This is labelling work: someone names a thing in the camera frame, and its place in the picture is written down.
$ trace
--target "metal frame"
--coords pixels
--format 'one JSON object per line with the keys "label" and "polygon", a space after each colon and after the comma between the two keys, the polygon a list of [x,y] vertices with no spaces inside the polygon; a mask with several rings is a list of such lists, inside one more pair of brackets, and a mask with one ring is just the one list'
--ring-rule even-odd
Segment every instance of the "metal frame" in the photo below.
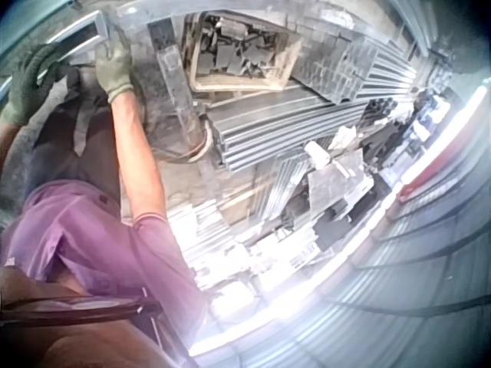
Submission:
{"label": "metal frame", "polygon": [[[102,41],[106,40],[108,37],[106,20],[102,11],[97,10],[88,15],[85,15],[83,18],[80,18],[75,23],[72,23],[65,29],[50,37],[48,40],[46,40],[46,43],[50,44],[53,42],[63,41],[64,39],[72,36],[75,32],[87,27],[90,23],[95,23],[98,35],[79,44],[76,48],[70,50],[66,55],[62,56],[60,60],[64,60],[76,54],[83,54],[84,52],[87,52],[94,48],[96,44],[99,44]],[[42,71],[41,74],[39,74],[39,77],[42,78],[45,72],[46,71]],[[7,78],[7,80],[0,86],[0,100],[3,100],[3,98],[7,96],[8,92],[10,91],[11,85],[12,76]]]}

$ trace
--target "glove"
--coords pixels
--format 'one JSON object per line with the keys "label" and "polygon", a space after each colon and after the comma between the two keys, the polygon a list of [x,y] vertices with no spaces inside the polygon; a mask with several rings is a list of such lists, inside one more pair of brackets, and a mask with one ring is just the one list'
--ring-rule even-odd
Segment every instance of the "glove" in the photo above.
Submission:
{"label": "glove", "polygon": [[[46,101],[58,68],[57,47],[58,44],[37,46],[14,70],[8,102],[0,114],[1,124],[7,123],[19,128],[28,125],[32,115]],[[38,84],[38,75],[46,67],[49,67],[48,71]]]}
{"label": "glove", "polygon": [[109,103],[124,91],[133,90],[130,45],[123,31],[110,26],[109,39],[97,47],[95,58],[97,80]]}

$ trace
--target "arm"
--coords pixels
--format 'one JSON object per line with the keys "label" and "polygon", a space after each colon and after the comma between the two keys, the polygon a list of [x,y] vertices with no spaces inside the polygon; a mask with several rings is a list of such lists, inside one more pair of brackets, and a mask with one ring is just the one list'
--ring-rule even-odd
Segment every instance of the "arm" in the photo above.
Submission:
{"label": "arm", "polygon": [[8,151],[20,129],[11,124],[0,125],[0,177],[2,177],[3,165],[7,159]]}
{"label": "arm", "polygon": [[131,64],[129,42],[121,30],[111,27],[107,43],[96,49],[96,74],[113,111],[117,159],[131,215],[134,222],[146,213],[166,219],[162,181],[138,116]]}
{"label": "arm", "polygon": [[166,219],[160,173],[138,117],[138,102],[133,91],[127,90],[117,95],[111,106],[117,158],[133,220],[146,213],[158,214]]}

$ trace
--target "metal wall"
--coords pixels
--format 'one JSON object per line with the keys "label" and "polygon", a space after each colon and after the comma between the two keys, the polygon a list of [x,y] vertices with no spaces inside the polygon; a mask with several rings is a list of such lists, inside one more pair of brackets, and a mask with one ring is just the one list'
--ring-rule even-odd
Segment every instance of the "metal wall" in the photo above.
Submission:
{"label": "metal wall", "polygon": [[294,317],[198,357],[212,367],[475,366],[491,334],[489,125],[400,199]]}

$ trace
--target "person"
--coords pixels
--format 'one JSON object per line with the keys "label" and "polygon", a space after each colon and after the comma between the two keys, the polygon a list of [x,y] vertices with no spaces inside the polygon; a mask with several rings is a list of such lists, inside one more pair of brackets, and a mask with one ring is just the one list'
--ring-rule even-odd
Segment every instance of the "person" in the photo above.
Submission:
{"label": "person", "polygon": [[[36,48],[12,76],[8,103],[0,115],[0,167],[18,131],[41,107],[54,83],[57,65],[52,63],[44,80],[37,80],[55,49],[55,45]],[[158,343],[178,361],[204,321],[206,299],[167,220],[160,171],[138,114],[131,65],[124,34],[110,28],[108,41],[96,50],[101,93],[94,93],[80,156],[74,151],[74,130],[81,108],[81,76],[70,68],[68,94],[34,144],[23,211],[2,234],[0,262],[27,278],[85,297],[154,298],[162,313],[154,319],[134,318],[132,326],[147,337],[133,339]],[[132,226],[120,222],[119,172]],[[136,330],[121,329],[129,335]]]}

